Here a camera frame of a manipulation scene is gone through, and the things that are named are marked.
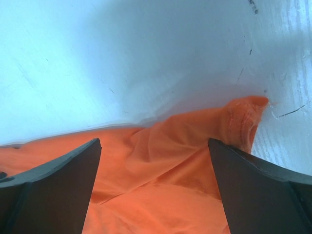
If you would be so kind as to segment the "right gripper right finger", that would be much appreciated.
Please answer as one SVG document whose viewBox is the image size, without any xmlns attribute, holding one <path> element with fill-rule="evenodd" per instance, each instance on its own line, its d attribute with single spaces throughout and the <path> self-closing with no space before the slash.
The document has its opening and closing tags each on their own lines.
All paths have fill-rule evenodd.
<svg viewBox="0 0 312 234">
<path fill-rule="evenodd" d="M 312 177 L 216 139 L 208 141 L 224 212 L 233 234 L 310 234 Z"/>
</svg>

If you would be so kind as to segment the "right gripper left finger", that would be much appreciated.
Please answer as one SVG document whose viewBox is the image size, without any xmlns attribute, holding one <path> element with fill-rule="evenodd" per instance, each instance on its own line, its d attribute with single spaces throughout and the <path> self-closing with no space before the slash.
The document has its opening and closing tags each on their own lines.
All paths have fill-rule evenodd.
<svg viewBox="0 0 312 234">
<path fill-rule="evenodd" d="M 96 138 L 28 171 L 1 172 L 0 232 L 82 233 L 100 155 Z"/>
</svg>

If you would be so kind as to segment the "orange t shirt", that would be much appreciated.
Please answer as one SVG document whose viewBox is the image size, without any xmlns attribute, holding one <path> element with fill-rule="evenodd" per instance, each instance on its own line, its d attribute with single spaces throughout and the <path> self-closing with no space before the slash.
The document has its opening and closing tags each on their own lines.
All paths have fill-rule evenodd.
<svg viewBox="0 0 312 234">
<path fill-rule="evenodd" d="M 102 146 L 85 234 L 228 234 L 208 140 L 251 152 L 268 98 L 171 116 L 147 128 L 57 136 L 2 148 L 0 169 L 27 171 L 98 138 Z"/>
</svg>

